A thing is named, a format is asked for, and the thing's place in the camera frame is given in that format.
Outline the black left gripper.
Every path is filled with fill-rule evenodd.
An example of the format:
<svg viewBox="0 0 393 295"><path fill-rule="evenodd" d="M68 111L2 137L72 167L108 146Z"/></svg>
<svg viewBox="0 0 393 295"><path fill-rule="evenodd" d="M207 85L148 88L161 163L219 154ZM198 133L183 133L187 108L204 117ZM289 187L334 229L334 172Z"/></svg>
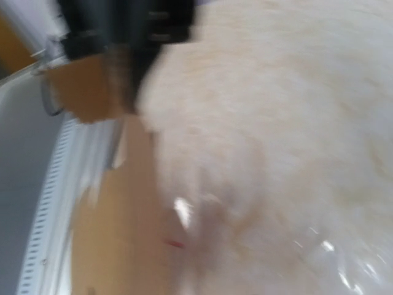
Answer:
<svg viewBox="0 0 393 295"><path fill-rule="evenodd" d="M188 42L197 1L57 1L71 61L98 53L120 82L126 110L136 112L139 89L163 46Z"/></svg>

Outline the brown cardboard box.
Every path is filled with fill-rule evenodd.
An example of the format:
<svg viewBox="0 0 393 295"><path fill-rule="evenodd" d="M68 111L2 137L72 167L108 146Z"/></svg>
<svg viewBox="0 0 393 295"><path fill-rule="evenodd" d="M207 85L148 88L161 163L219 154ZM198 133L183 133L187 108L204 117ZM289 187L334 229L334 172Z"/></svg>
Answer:
<svg viewBox="0 0 393 295"><path fill-rule="evenodd" d="M86 189L72 214L71 292L192 294L185 231L157 189L155 135L126 110L115 70L93 55L54 67L47 77L61 104L81 122L118 124L100 187Z"/></svg>

